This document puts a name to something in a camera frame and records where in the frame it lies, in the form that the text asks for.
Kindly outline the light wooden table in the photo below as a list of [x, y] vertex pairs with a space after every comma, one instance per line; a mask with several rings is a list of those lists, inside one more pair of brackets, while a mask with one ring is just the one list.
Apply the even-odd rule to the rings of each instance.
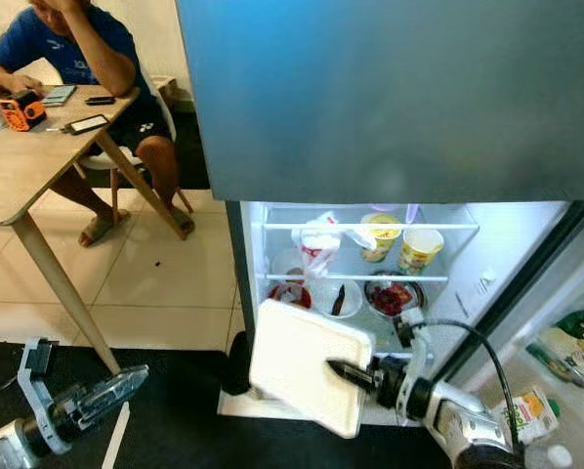
[[153, 188], [141, 178], [136, 166], [118, 150], [117, 144], [107, 133], [107, 126], [79, 135], [57, 130], [67, 122], [91, 119], [97, 113], [107, 119], [108, 125], [113, 124], [139, 95], [139, 91], [132, 90], [128, 97], [118, 98], [116, 103], [109, 106], [90, 107], [83, 103], [87, 98], [104, 97], [105, 94], [107, 90], [100, 85], [79, 85], [68, 104], [50, 108], [47, 119], [36, 128], [28, 131], [8, 128], [0, 130], [0, 225], [10, 225], [14, 229], [39, 273], [61, 301], [62, 307], [90, 341], [107, 369], [117, 374], [121, 366], [105, 343], [85, 301], [77, 293], [45, 236], [39, 231], [33, 216], [28, 214], [30, 206], [65, 170], [72, 168], [74, 162], [92, 145], [99, 145], [114, 160], [124, 179], [154, 207], [164, 222], [170, 224], [173, 233], [179, 238], [187, 237], [181, 231], [181, 225], [158, 200]]

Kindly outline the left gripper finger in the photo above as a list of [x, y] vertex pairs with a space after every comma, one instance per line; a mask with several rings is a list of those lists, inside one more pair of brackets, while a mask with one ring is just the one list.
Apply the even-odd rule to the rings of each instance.
[[109, 376], [92, 388], [92, 404], [122, 404], [130, 401], [147, 380], [148, 373], [149, 367], [145, 363], [124, 367], [116, 375]]
[[92, 388], [86, 392], [86, 424], [96, 425], [121, 409], [122, 404], [92, 404]]

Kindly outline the white red paper bag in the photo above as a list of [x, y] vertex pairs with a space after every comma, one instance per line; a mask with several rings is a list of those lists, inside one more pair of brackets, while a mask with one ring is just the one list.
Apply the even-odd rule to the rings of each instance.
[[301, 268], [306, 278], [324, 278], [341, 249], [345, 229], [337, 227], [340, 220], [333, 211], [322, 213], [305, 227], [295, 229], [291, 237], [300, 254]]

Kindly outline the yellow noodle cup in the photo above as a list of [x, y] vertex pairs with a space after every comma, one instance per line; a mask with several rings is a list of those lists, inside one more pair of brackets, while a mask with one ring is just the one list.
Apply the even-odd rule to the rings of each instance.
[[445, 246], [440, 231], [426, 228], [409, 228], [400, 236], [397, 268], [404, 276], [420, 276]]
[[[391, 213], [367, 214], [360, 219], [360, 222], [376, 225], [400, 223], [399, 219]], [[360, 238], [364, 241], [360, 247], [360, 259], [368, 263], [385, 262], [400, 233], [402, 233], [400, 229], [360, 229]]]

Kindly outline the black foam tile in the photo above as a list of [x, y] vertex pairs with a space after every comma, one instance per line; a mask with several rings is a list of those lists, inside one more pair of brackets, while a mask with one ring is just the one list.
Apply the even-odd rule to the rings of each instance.
[[185, 191], [210, 191], [210, 175], [194, 107], [189, 102], [173, 102], [170, 112], [176, 129], [181, 188]]

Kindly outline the bottle with white cap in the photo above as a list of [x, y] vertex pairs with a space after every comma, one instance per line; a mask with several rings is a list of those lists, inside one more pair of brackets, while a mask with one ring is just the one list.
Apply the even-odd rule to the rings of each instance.
[[525, 469], [572, 469], [572, 452], [563, 444], [536, 442], [524, 448]]

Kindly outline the teal cased smartphone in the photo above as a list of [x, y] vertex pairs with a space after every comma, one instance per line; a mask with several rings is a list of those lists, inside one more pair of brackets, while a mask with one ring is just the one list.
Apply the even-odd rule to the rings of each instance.
[[41, 98], [43, 107], [63, 107], [76, 91], [77, 85], [57, 85]]

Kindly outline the white fridge base plate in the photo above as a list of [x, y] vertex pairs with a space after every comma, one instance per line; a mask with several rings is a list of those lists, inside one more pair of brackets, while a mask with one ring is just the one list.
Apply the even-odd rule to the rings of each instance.
[[[313, 423], [313, 420], [302, 412], [292, 409], [287, 403], [267, 397], [256, 388], [249, 389], [242, 395], [230, 395], [221, 390], [218, 395], [217, 411], [220, 415], [237, 416], [237, 418], [295, 419]], [[399, 426], [402, 420], [393, 410], [367, 401], [360, 408], [360, 424]]]

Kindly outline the white ribbed plastic tray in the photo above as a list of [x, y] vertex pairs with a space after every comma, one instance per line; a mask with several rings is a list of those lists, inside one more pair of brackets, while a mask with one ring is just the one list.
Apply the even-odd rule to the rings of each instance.
[[249, 381], [329, 432], [351, 439], [359, 432], [362, 395], [328, 362], [365, 367], [373, 352], [372, 332], [267, 299], [257, 308]]

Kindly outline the blue grey fridge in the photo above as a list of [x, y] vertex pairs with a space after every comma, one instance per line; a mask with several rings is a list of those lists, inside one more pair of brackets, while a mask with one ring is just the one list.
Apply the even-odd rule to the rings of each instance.
[[[472, 204], [584, 201], [584, 0], [177, 0], [244, 325], [289, 276], [292, 231], [389, 211], [478, 224]], [[449, 277], [478, 231], [440, 231]], [[403, 276], [342, 241], [330, 276]]]

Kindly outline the seated man in blue shirt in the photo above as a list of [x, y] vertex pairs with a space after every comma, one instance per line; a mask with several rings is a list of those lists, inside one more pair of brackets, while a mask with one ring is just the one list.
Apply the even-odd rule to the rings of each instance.
[[100, 85], [112, 97], [136, 99], [109, 126], [110, 137], [130, 149], [150, 173], [158, 199], [181, 231], [195, 229], [192, 216], [173, 200], [180, 188], [175, 142], [152, 89], [142, 74], [133, 35], [121, 21], [90, 0], [28, 0], [0, 37], [0, 86], [17, 91], [41, 88], [22, 69], [46, 59], [65, 85]]

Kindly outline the black oval object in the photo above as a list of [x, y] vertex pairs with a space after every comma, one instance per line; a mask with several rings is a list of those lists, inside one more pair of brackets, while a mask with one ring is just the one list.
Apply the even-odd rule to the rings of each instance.
[[227, 353], [224, 375], [221, 376], [221, 390], [230, 395], [243, 395], [251, 389], [249, 366], [251, 366], [251, 334], [248, 330], [237, 332], [233, 336]]

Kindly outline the fridge door with shelves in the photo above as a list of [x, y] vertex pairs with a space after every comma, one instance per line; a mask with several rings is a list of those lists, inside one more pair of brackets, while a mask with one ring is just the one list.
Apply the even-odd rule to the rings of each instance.
[[474, 326], [496, 350], [512, 392], [536, 384], [561, 399], [559, 437], [584, 469], [584, 378], [539, 335], [584, 309], [584, 201], [472, 204], [479, 223], [454, 250], [432, 318]]

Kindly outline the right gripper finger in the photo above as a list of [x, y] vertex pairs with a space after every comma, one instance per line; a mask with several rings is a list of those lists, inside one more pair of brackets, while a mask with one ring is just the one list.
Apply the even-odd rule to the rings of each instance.
[[328, 359], [327, 365], [337, 376], [354, 384], [363, 392], [377, 392], [383, 381], [381, 370], [377, 369], [378, 362], [380, 359], [371, 358], [363, 365], [359, 365], [345, 359]]

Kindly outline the bowl of red food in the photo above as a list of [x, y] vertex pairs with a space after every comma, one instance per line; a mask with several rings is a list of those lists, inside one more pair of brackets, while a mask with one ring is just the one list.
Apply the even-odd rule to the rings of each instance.
[[360, 287], [369, 307], [385, 319], [397, 318], [403, 310], [423, 308], [426, 305], [427, 295], [420, 282], [370, 278]]

